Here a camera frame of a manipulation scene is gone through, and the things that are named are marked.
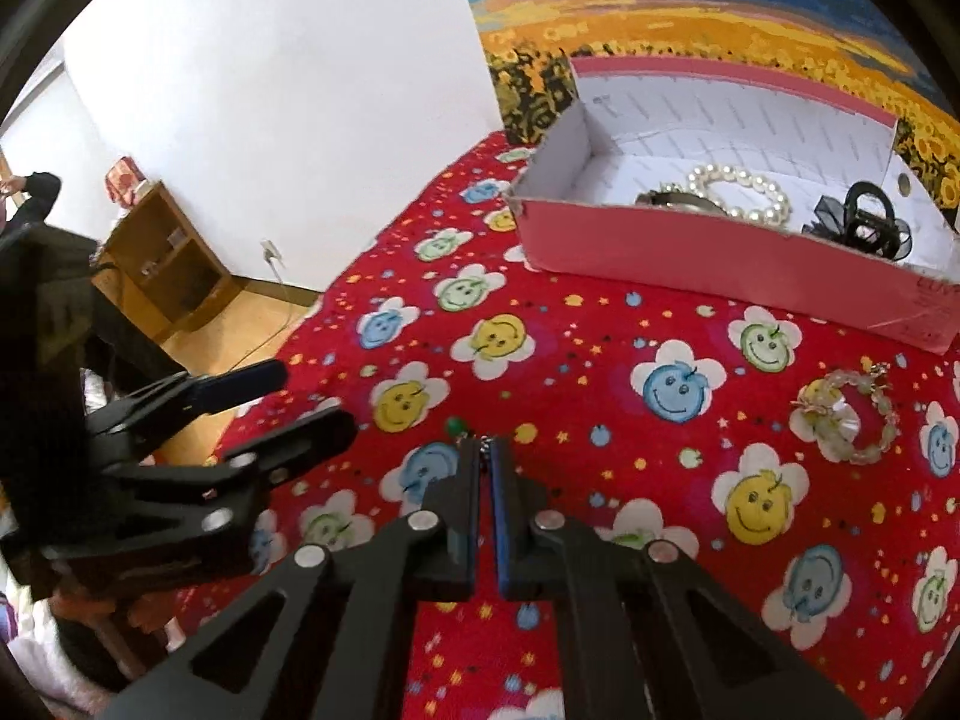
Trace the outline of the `left hand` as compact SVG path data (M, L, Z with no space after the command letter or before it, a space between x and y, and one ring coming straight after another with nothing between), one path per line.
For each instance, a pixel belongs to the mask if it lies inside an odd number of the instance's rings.
M50 595L49 606L55 616L83 622L88 628L121 611L133 629L154 634L171 621L176 601L176 590L149 592L135 600L117 600L104 593L90 592L78 578L64 575Z

